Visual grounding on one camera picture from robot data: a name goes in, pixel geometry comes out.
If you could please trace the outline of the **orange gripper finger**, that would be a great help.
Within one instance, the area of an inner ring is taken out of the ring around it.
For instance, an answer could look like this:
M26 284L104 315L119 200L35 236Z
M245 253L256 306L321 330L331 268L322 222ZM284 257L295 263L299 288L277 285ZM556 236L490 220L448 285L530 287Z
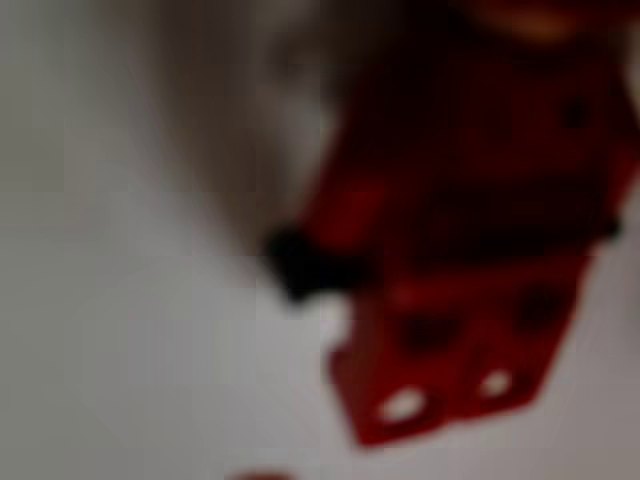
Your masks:
M295 480L288 472L281 470L251 470L231 473L224 477L225 480Z

